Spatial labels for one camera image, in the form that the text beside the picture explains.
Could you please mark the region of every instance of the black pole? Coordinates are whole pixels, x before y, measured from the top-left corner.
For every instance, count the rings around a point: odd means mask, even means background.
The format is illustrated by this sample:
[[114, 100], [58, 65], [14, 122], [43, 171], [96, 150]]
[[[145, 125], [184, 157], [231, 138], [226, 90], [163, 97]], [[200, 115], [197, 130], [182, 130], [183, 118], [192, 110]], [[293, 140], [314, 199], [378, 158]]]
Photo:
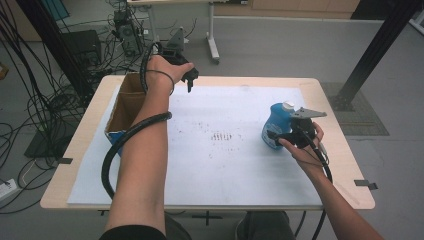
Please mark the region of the black pole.
[[397, 1], [338, 95], [330, 97], [333, 110], [353, 110], [353, 98], [417, 11], [420, 3], [421, 0]]
[[16, 0], [16, 2], [46, 44], [83, 104], [88, 106], [94, 90], [62, 40], [59, 27], [44, 7], [42, 0]]

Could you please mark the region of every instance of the black sleeve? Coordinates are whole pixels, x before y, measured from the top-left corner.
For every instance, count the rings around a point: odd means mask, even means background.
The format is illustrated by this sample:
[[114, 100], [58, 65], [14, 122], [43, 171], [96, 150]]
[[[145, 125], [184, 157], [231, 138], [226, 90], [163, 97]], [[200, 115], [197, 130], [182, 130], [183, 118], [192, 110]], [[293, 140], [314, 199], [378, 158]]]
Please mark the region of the black sleeve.
[[166, 240], [156, 228], [143, 225], [126, 225], [109, 229], [100, 240]]

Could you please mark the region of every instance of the electrical outlet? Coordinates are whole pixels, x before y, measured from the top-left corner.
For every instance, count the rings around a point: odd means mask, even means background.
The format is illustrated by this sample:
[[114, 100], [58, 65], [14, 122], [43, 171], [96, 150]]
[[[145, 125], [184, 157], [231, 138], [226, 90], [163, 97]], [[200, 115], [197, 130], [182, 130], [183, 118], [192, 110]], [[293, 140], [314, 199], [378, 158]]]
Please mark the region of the electrical outlet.
[[9, 181], [7, 181], [7, 183], [8, 184], [3, 183], [2, 185], [0, 185], [0, 201], [3, 201], [10, 195], [19, 191], [18, 187], [16, 186], [15, 180], [10, 179]]

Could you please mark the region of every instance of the hand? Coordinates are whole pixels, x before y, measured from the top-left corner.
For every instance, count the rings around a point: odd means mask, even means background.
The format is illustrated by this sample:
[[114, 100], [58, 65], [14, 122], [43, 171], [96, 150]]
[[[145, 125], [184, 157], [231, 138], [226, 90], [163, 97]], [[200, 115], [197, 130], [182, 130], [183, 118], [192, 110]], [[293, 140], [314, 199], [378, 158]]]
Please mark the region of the hand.
[[[194, 67], [193, 63], [186, 63], [180, 66], [172, 65], [168, 61], [166, 61], [162, 56], [153, 55], [150, 58], [149, 62], [147, 63], [147, 73], [146, 73], [147, 85], [150, 88], [158, 84], [162, 84], [162, 82], [167, 81], [166, 83], [163, 83], [163, 84], [168, 85], [167, 89], [169, 88], [172, 89], [173, 86], [169, 82], [170, 81], [169, 78], [172, 78], [173, 84], [176, 84], [177, 82], [181, 80], [183, 75], [186, 72], [190, 71], [193, 67]], [[169, 77], [157, 71], [166, 73], [169, 75]]]
[[[324, 137], [324, 131], [317, 123], [314, 122], [313, 125], [317, 132], [313, 141], [316, 146], [319, 146], [319, 143]], [[297, 160], [297, 163], [307, 175], [311, 173], [324, 174], [322, 164], [310, 146], [299, 149], [283, 138], [280, 138], [278, 141], [292, 154], [293, 158]]]

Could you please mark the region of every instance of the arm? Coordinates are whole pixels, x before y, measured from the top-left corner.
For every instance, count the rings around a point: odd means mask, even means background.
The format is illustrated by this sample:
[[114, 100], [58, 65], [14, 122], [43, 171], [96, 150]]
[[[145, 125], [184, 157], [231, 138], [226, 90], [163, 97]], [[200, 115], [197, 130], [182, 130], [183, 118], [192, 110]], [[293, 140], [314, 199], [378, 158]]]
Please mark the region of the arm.
[[[324, 132], [318, 124], [314, 123], [314, 126], [317, 130], [317, 137], [314, 142], [318, 146]], [[321, 163], [310, 147], [298, 149], [285, 139], [280, 139], [279, 142], [292, 154], [311, 180], [338, 239], [383, 239], [327, 179]]]
[[[173, 83], [164, 74], [147, 73], [149, 91], [133, 124], [167, 112], [172, 84], [178, 82], [192, 68], [192, 63], [174, 66], [160, 56], [153, 56], [147, 69], [169, 74]], [[164, 187], [167, 159], [166, 122], [143, 129], [125, 143], [106, 230], [136, 224], [154, 227], [165, 234]]]

